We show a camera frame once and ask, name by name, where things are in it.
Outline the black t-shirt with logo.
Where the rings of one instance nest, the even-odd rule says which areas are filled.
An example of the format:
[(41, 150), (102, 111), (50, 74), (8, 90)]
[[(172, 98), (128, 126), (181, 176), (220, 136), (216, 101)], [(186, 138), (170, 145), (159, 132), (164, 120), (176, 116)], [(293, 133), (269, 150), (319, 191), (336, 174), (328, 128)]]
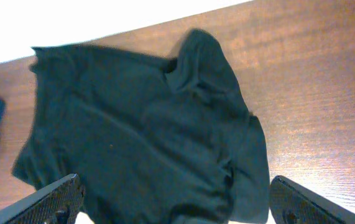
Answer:
[(12, 174), (41, 189), (77, 174), (95, 223), (265, 223), (265, 136), (218, 41), (176, 58), (35, 48), (34, 123)]

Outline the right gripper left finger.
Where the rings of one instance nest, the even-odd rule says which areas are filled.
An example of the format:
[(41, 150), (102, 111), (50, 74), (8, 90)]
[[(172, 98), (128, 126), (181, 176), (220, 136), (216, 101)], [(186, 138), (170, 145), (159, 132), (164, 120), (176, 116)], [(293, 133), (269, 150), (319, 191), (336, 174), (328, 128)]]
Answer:
[(69, 174), (0, 210), (0, 224), (72, 224), (83, 201), (79, 176)]

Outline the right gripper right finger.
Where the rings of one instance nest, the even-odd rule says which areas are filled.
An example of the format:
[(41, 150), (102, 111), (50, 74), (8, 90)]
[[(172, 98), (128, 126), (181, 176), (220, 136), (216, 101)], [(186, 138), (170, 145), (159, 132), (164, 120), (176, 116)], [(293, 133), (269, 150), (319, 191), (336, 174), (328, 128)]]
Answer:
[(355, 213), (282, 175), (271, 181), (269, 202), (277, 224), (355, 224)]

